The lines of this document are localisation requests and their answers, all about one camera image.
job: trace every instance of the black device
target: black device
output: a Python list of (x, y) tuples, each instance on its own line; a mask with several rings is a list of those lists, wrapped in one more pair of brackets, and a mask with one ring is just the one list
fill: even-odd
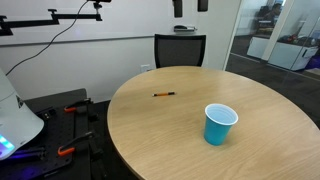
[(111, 2), (111, 0), (87, 0), (87, 1), (95, 1), (95, 2)]
[(172, 0), (174, 6), (174, 17), (182, 17), (182, 0)]
[(208, 11), (209, 0), (198, 0), (198, 11), (205, 12)]
[(174, 26), (174, 29), (188, 29), (188, 28), (183, 25), (176, 25), (176, 26)]

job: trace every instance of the black cable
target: black cable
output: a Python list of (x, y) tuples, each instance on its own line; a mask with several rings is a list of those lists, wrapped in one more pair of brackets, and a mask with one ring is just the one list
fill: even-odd
[(63, 34), (63, 33), (66, 32), (66, 31), (68, 31), (68, 30), (76, 23), (76, 21), (78, 20), (78, 16), (79, 16), (79, 14), (80, 14), (81, 9), (82, 9), (83, 6), (86, 5), (87, 3), (88, 3), (88, 1), (86, 1), (85, 3), (83, 3), (83, 5), (80, 7), (80, 9), (79, 9), (79, 11), (78, 11), (78, 13), (77, 13), (76, 18), (75, 18), (74, 21), (73, 21), (73, 23), (72, 23), (67, 29), (61, 31), (59, 34), (57, 34), (55, 37), (53, 37), (53, 39), (51, 40), (51, 42), (50, 42), (44, 49), (42, 49), (38, 54), (36, 54), (36, 55), (34, 55), (34, 56), (32, 56), (32, 57), (29, 57), (29, 58), (27, 58), (27, 59), (25, 59), (25, 60), (22, 60), (21, 62), (19, 62), (19, 63), (16, 64), (15, 66), (13, 66), (13, 67), (10, 69), (10, 71), (7, 72), (6, 76), (8, 76), (8, 75), (11, 73), (11, 71), (13, 71), (13, 70), (14, 70), (17, 66), (19, 66), (20, 64), (22, 64), (22, 63), (24, 63), (24, 62), (26, 62), (26, 61), (28, 61), (28, 60), (30, 60), (30, 59), (33, 59), (33, 58), (39, 56), (43, 51), (45, 51), (46, 49), (48, 49), (48, 48), (51, 46), (51, 44), (53, 43), (53, 41), (54, 41), (58, 36), (60, 36), (61, 34)]

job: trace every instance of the floor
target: floor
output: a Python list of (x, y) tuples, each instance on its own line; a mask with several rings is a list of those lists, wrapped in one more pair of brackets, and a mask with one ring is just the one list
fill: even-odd
[[(299, 106), (320, 128), (320, 81), (299, 73), (279, 69), (246, 56), (247, 47), (244, 44), (247, 43), (246, 39), (235, 41), (226, 71), (248, 77), (279, 92)], [(107, 169), (107, 178), (136, 180), (138, 178), (126, 167), (117, 154), (107, 131), (108, 127), (105, 120), (107, 119), (109, 102), (94, 105), (94, 110), (100, 121), (93, 123), (93, 128), (103, 137), (97, 141), (104, 151), (103, 162)]]

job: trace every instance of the marker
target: marker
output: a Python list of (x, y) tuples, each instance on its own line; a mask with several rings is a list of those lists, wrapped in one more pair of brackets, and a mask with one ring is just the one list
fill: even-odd
[(165, 93), (156, 93), (156, 94), (152, 94), (153, 97), (155, 96), (169, 96), (169, 95), (175, 95), (175, 92), (165, 92)]

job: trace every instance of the black office chair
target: black office chair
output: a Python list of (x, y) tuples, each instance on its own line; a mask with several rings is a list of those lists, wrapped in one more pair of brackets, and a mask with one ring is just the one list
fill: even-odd
[(157, 68), (169, 66), (201, 66), (206, 36), (155, 34), (154, 53)]

